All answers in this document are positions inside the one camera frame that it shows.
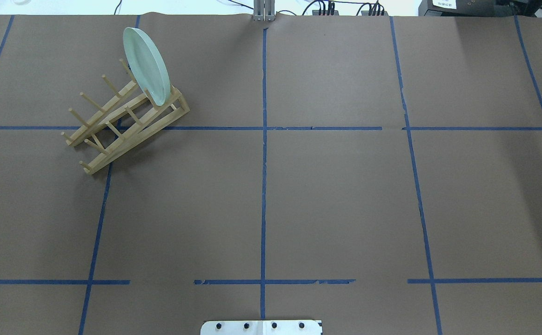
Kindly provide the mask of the light green plate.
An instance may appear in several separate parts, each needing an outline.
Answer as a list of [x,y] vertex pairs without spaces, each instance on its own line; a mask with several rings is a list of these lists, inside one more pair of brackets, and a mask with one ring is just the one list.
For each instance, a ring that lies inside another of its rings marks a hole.
[[156,106],[164,105],[171,97],[171,82],[154,41],[143,30],[126,27],[123,46],[131,72],[143,93],[149,93]]

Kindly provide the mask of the orange black connector block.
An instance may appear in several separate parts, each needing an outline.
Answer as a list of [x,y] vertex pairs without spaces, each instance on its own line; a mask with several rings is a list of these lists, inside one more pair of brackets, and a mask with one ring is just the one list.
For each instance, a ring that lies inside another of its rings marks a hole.
[[[313,9],[313,5],[317,4],[318,8]],[[310,2],[304,13],[310,13],[313,16],[337,16],[336,2],[330,0],[314,0]]]

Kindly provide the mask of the black box with label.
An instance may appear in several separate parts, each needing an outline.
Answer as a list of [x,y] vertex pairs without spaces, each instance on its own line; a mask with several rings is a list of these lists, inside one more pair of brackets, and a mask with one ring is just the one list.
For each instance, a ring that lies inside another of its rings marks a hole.
[[542,0],[422,0],[418,16],[433,17],[534,17]]

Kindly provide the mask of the wooden dish rack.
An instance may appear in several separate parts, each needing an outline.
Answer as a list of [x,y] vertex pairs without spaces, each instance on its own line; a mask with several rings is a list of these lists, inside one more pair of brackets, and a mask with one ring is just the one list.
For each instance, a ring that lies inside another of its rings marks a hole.
[[95,174],[190,112],[186,98],[174,86],[169,89],[171,95],[162,105],[155,103],[149,91],[131,97],[139,88],[138,80],[123,59],[120,59],[120,63],[130,81],[122,89],[116,89],[109,78],[102,75],[101,78],[114,93],[113,98],[100,105],[86,93],[80,93],[80,97],[92,104],[96,112],[84,120],[69,108],[80,126],[71,135],[61,133],[67,146],[76,147],[84,143],[98,151],[92,161],[79,162],[86,174]]

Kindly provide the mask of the aluminium frame post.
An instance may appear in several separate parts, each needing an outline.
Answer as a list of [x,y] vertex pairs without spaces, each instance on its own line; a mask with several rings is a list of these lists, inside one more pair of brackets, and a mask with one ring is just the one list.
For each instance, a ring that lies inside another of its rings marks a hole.
[[252,17],[255,22],[275,21],[275,0],[254,0]]

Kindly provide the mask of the white pedestal column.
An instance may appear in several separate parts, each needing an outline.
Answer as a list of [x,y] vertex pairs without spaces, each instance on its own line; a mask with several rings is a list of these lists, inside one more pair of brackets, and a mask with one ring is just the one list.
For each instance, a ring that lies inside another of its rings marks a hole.
[[201,335],[322,335],[317,320],[241,320],[203,323]]

